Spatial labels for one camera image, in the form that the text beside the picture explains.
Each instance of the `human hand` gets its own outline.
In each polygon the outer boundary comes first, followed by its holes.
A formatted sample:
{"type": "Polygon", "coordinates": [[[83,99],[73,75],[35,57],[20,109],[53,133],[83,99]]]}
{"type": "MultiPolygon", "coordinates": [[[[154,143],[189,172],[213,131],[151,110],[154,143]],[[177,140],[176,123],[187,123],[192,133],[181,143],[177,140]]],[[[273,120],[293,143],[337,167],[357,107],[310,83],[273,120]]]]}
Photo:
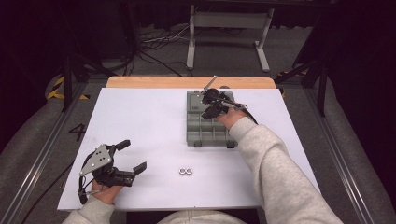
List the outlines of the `human hand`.
{"type": "Polygon", "coordinates": [[[113,204],[117,194],[122,190],[123,186],[108,187],[98,184],[96,180],[92,181],[92,191],[100,190],[92,196],[102,201],[102,203],[113,204]]]}
{"type": "Polygon", "coordinates": [[[229,108],[227,114],[225,115],[220,115],[216,118],[217,121],[221,122],[224,124],[224,126],[230,130],[233,125],[240,120],[241,118],[247,117],[243,111],[240,110],[234,110],[233,108],[229,108]]]}

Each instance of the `gray plastic tray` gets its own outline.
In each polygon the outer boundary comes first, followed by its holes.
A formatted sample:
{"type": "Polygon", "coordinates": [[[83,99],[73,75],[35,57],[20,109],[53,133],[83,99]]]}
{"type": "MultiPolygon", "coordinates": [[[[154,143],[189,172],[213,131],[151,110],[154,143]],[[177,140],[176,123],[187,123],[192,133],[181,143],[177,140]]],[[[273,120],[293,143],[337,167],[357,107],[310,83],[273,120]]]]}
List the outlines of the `gray plastic tray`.
{"type": "MultiPolygon", "coordinates": [[[[233,93],[223,91],[231,100],[233,93]]],[[[201,114],[207,105],[201,103],[203,95],[199,91],[187,91],[187,145],[189,147],[227,147],[237,146],[228,130],[215,119],[203,119],[201,114]]]]}

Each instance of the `white table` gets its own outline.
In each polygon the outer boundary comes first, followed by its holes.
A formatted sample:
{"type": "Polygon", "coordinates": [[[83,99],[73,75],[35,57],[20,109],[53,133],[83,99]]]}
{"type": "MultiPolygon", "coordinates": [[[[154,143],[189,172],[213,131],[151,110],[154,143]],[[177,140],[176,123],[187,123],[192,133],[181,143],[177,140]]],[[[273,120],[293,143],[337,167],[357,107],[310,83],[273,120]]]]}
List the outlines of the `white table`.
{"type": "MultiPolygon", "coordinates": [[[[101,90],[92,118],[65,185],[59,210],[80,208],[78,172],[85,158],[100,144],[131,145],[115,154],[114,166],[131,171],[143,161],[148,169],[115,201],[123,211],[227,209],[259,206],[251,173],[237,149],[188,147],[187,91],[197,89],[101,90]],[[179,168],[191,168],[190,176],[179,168]]],[[[286,143],[290,156],[319,190],[303,147],[279,90],[230,90],[235,101],[249,106],[259,123],[286,143]]]]}

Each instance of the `aluminum rail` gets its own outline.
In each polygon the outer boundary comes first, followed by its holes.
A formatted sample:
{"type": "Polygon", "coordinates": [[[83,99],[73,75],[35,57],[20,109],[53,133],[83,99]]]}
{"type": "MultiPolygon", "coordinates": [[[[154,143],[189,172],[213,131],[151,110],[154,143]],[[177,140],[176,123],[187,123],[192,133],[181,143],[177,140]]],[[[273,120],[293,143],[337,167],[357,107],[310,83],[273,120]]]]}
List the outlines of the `aluminum rail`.
{"type": "Polygon", "coordinates": [[[55,148],[55,144],[61,134],[61,131],[67,119],[70,117],[70,114],[72,113],[75,105],[77,104],[79,96],[85,89],[86,83],[77,83],[76,85],[77,86],[75,87],[73,92],[73,101],[71,102],[67,110],[61,113],[60,117],[57,119],[49,135],[49,138],[47,139],[44,146],[41,148],[40,153],[35,159],[35,163],[32,165],[32,168],[26,175],[20,189],[18,190],[18,193],[16,194],[14,200],[4,214],[0,223],[15,223],[18,215],[21,213],[22,208],[25,206],[26,201],[28,200],[33,188],[35,187],[35,183],[43,172],[44,167],[46,166],[47,161],[49,160],[50,155],[55,148]]]}
{"type": "Polygon", "coordinates": [[[353,178],[352,173],[350,173],[349,168],[347,167],[347,163],[344,160],[340,147],[335,141],[329,123],[318,112],[316,105],[317,98],[314,91],[312,89],[305,89],[304,92],[312,110],[314,111],[320,128],[324,132],[327,141],[329,142],[332,160],[334,161],[335,167],[337,168],[337,171],[341,176],[344,187],[346,188],[346,192],[349,196],[350,201],[352,202],[352,205],[355,209],[356,214],[358,215],[360,222],[367,224],[374,223],[373,218],[371,217],[370,212],[368,211],[367,206],[361,196],[355,179],[353,178]]]}

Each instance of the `metal rod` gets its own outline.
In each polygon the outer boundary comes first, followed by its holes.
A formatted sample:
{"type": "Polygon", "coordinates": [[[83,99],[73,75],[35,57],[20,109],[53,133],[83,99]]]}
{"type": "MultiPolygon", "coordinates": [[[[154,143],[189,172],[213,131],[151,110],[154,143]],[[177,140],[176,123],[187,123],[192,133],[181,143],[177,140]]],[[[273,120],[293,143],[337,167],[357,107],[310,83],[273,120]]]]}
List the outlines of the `metal rod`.
{"type": "Polygon", "coordinates": [[[216,78],[218,78],[218,76],[213,76],[212,80],[210,80],[209,83],[207,83],[207,85],[204,87],[204,91],[207,91],[207,89],[209,89],[209,87],[212,85],[212,83],[216,80],[216,78]]]}
{"type": "Polygon", "coordinates": [[[190,41],[189,41],[189,47],[195,47],[195,41],[194,41],[194,20],[195,20],[195,6],[191,5],[190,9],[190,41]]]}
{"type": "Polygon", "coordinates": [[[47,139],[44,146],[41,148],[40,153],[35,159],[35,163],[28,172],[28,175],[25,177],[20,189],[18,190],[17,195],[14,197],[14,200],[4,214],[0,223],[15,223],[16,218],[20,214],[22,208],[24,207],[26,201],[32,193],[32,190],[35,187],[35,183],[37,182],[42,171],[44,170],[44,167],[50,158],[50,155],[55,147],[59,135],[61,134],[62,128],[64,127],[67,119],[70,117],[70,114],[73,111],[74,106],[76,105],[79,96],[82,94],[85,86],[85,83],[77,84],[71,105],[67,108],[65,112],[61,113],[60,117],[56,121],[55,126],[53,127],[49,135],[49,138],[47,139]]]}
{"type": "Polygon", "coordinates": [[[323,64],[322,72],[320,74],[319,80],[319,91],[318,91],[318,110],[322,117],[325,117],[324,114],[324,99],[326,95],[326,83],[327,83],[327,67],[323,64]]]}
{"type": "Polygon", "coordinates": [[[274,9],[273,8],[268,9],[268,12],[266,15],[267,18],[265,19],[265,23],[262,28],[262,38],[260,39],[259,46],[256,47],[257,49],[262,49],[264,46],[264,42],[265,42],[265,39],[267,38],[268,30],[270,29],[271,20],[273,18],[273,15],[274,15],[274,9]]]}
{"type": "Polygon", "coordinates": [[[286,75],[283,75],[282,77],[277,77],[276,79],[274,79],[275,84],[279,84],[291,77],[294,77],[295,75],[305,71],[306,69],[310,68],[312,65],[314,65],[316,62],[310,62],[310,63],[305,63],[302,64],[294,69],[292,69],[291,71],[289,71],[286,75]]]}
{"type": "Polygon", "coordinates": [[[316,107],[316,97],[311,89],[305,89],[305,96],[308,99],[308,102],[315,114],[315,117],[318,120],[320,128],[324,132],[329,146],[330,146],[330,154],[332,156],[332,160],[334,161],[335,167],[337,168],[338,174],[341,177],[341,180],[344,183],[344,187],[346,188],[346,193],[349,196],[350,201],[355,209],[355,212],[361,223],[374,223],[373,218],[370,215],[370,212],[361,196],[358,186],[356,185],[355,178],[350,173],[349,168],[347,166],[346,161],[341,153],[340,147],[338,146],[334,135],[332,134],[332,130],[330,129],[329,123],[325,118],[323,118],[316,107]]]}

